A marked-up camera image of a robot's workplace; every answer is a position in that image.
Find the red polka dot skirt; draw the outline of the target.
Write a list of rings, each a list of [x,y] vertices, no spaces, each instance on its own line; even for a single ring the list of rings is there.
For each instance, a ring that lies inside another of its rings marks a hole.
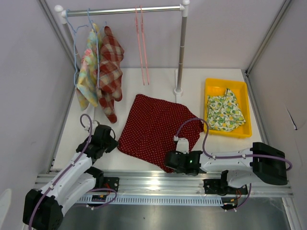
[[[186,106],[137,94],[118,140],[118,150],[172,173],[165,166],[165,157],[176,149],[174,136],[186,138],[191,150],[203,127]]]

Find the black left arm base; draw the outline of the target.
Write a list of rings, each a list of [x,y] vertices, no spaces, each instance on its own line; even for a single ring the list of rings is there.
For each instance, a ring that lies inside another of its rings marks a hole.
[[[119,188],[119,178],[118,177],[104,177],[103,179],[96,180],[95,189],[98,188],[110,188],[118,191]]]

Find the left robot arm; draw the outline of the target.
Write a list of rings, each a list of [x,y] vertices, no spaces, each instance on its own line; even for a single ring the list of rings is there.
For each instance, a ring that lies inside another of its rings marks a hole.
[[[108,204],[110,194],[117,196],[119,178],[105,177],[104,172],[93,164],[117,146],[112,128],[98,125],[78,146],[64,169],[42,188],[31,189],[26,194],[23,223],[29,229],[57,230],[69,209],[88,192],[103,193],[95,196],[92,209],[99,203]]]

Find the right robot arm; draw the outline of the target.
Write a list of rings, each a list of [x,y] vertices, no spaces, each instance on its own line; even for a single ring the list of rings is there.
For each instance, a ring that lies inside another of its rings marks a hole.
[[[287,171],[292,168],[285,154],[262,142],[237,152],[207,153],[171,151],[166,154],[165,166],[176,173],[196,176],[200,171],[220,173],[219,188],[230,193],[254,182],[287,185]]]

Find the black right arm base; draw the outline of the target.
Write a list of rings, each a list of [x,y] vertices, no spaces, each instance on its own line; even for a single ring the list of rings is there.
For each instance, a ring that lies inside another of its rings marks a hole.
[[[203,180],[203,188],[205,194],[208,195],[247,195],[248,189],[247,186],[244,185],[240,188],[233,188],[228,185],[224,185],[221,183],[221,179],[204,179]]]

